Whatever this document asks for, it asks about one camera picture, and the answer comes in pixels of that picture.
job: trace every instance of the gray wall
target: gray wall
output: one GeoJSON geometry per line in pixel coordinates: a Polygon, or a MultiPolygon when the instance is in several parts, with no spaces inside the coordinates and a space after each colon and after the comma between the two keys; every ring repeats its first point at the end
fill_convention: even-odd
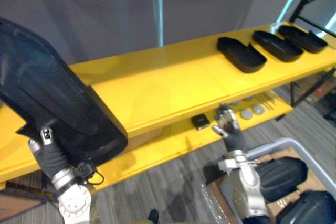
{"type": "MultiPolygon", "coordinates": [[[[275,22],[286,1],[164,0],[164,43],[275,22]]],[[[1,17],[45,37],[68,64],[157,45],[154,0],[0,0],[0,6],[1,17]]],[[[334,12],[328,6],[325,13],[326,6],[307,10],[326,23],[334,12]]]]}

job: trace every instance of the black cable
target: black cable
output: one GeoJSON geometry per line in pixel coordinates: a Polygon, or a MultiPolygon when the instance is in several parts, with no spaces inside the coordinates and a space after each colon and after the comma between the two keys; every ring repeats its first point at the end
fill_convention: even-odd
{"type": "Polygon", "coordinates": [[[91,183],[91,182],[88,182],[90,185],[95,186],[95,185],[101,185],[101,184],[103,184],[103,182],[104,182],[104,180],[105,180],[104,176],[103,176],[99,171],[96,171],[96,173],[99,174],[99,176],[101,177],[101,182],[98,182],[98,183],[91,183]]]}

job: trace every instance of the black glove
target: black glove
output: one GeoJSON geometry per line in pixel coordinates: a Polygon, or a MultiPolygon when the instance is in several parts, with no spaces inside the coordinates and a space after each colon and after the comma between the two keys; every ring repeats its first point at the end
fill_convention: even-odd
{"type": "Polygon", "coordinates": [[[215,119],[218,125],[213,126],[213,130],[222,136],[227,151],[242,150],[246,152],[245,139],[232,108],[227,104],[221,104],[216,112],[215,119]]]}

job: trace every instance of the cardboard box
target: cardboard box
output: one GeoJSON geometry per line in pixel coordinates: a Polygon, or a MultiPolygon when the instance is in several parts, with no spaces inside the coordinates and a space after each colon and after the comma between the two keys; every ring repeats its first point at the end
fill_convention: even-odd
{"type": "Polygon", "coordinates": [[[24,199],[0,194],[0,222],[43,204],[39,200],[24,199]]]}
{"type": "MultiPolygon", "coordinates": [[[[293,148],[287,148],[287,149],[275,152],[273,154],[264,155],[256,159],[256,162],[260,164],[260,163],[264,163],[272,159],[277,159],[277,158],[281,158],[284,156],[300,158],[299,154],[293,148]]],[[[230,209],[228,202],[226,201],[225,197],[223,196],[221,192],[220,184],[222,180],[223,178],[217,179],[216,181],[209,184],[207,188],[211,191],[213,196],[216,198],[228,222],[238,223],[232,210],[230,209]]],[[[308,169],[307,180],[301,183],[300,185],[298,185],[296,191],[284,196],[283,198],[275,202],[266,204],[268,208],[268,212],[270,214],[271,222],[275,224],[276,215],[278,215],[290,203],[294,203],[296,200],[298,200],[300,198],[300,194],[302,194],[306,190],[326,190],[323,183],[318,179],[318,177],[315,175],[315,173],[311,169],[308,169]]]]}
{"type": "MultiPolygon", "coordinates": [[[[309,88],[311,88],[311,86],[314,85],[314,83],[320,80],[324,74],[325,72],[319,72],[317,74],[313,74],[311,76],[296,81],[295,94],[297,94],[298,96],[303,95],[309,88]]],[[[335,88],[336,78],[332,76],[324,84],[315,89],[315,91],[306,98],[306,101],[314,105],[335,88]]]]}
{"type": "Polygon", "coordinates": [[[0,222],[45,203],[41,171],[14,178],[0,190],[0,222]]]}

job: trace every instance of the gray carpet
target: gray carpet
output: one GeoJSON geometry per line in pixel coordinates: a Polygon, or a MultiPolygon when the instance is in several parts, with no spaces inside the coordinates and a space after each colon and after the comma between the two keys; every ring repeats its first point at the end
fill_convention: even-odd
{"type": "MultiPolygon", "coordinates": [[[[277,88],[286,100],[288,88],[277,88]]],[[[244,132],[250,148],[281,137],[299,141],[333,178],[335,175],[335,128],[309,104],[303,102],[281,121],[271,120],[244,132]]],[[[152,208],[160,223],[189,221],[227,223],[205,189],[202,168],[224,154],[222,142],[211,144],[98,193],[101,223],[128,224],[146,218],[152,208]]],[[[38,207],[5,224],[61,223],[49,204],[38,207]]]]}

